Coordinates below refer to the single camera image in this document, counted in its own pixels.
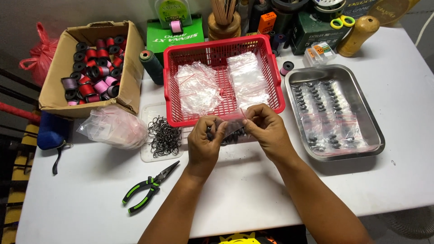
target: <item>red plastic basket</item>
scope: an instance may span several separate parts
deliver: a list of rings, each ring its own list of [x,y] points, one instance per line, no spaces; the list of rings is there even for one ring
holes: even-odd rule
[[[280,74],[276,58],[271,53],[270,41],[264,35],[244,36],[226,40],[203,42],[168,47],[164,51],[164,97],[166,98],[167,120],[173,127],[191,126],[199,119],[198,115],[186,115],[181,111],[179,87],[175,80],[178,65],[201,61],[217,71],[217,83],[224,101],[210,115],[224,117],[237,108],[233,88],[227,76],[226,58],[242,53],[260,54],[259,66],[268,82],[268,103],[276,112],[285,109]]]

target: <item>red plastic bag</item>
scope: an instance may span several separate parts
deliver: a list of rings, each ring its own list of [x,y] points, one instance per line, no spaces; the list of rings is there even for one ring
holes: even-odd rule
[[[32,58],[20,61],[20,68],[31,70],[33,80],[37,85],[42,87],[47,77],[54,53],[56,52],[59,39],[48,38],[48,34],[40,22],[37,23],[36,28],[41,41],[30,50]]]

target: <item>yellow scissors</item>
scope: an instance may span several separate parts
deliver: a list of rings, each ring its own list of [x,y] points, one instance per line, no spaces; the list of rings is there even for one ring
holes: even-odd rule
[[[354,18],[352,18],[350,16],[341,15],[341,16],[339,16],[339,18],[336,18],[336,19],[330,21],[330,26],[333,29],[339,30],[343,26],[352,27],[354,25],[354,23],[355,23]]]

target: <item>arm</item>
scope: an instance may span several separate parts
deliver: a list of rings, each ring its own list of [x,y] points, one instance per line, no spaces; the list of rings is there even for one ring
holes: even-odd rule
[[[140,237],[138,244],[185,244],[202,187],[217,163],[225,125],[215,130],[217,116],[204,116],[188,136],[188,165]],[[207,140],[207,126],[215,138]]]
[[[283,120],[265,104],[249,107],[246,132],[276,165],[295,207],[318,244],[373,243],[351,210],[297,155]]]

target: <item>scissors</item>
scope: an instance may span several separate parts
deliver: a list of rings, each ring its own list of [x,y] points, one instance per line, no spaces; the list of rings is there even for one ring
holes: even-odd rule
[[[336,30],[341,29],[343,26],[352,27],[354,24],[355,24],[354,18],[345,15],[341,15],[338,18],[330,21],[330,26]]]
[[[133,186],[131,188],[131,190],[128,191],[128,193],[125,195],[124,199],[122,200],[123,204],[126,204],[131,198],[132,196],[140,191],[141,189],[144,189],[148,186],[151,186],[151,189],[149,190],[148,194],[146,195],[146,197],[137,205],[135,205],[134,207],[131,207],[128,209],[128,213],[134,213],[142,208],[144,208],[149,201],[152,199],[152,197],[157,194],[157,192],[160,190],[159,186],[160,184],[172,173],[172,171],[175,169],[175,167],[178,165],[179,160],[176,161],[176,163],[170,165],[169,167],[167,167],[166,169],[164,169],[163,171],[161,171],[157,176],[155,176],[155,178],[152,178],[151,176],[148,177],[148,179],[146,181],[142,181],[138,184],[136,184],[135,186]]]

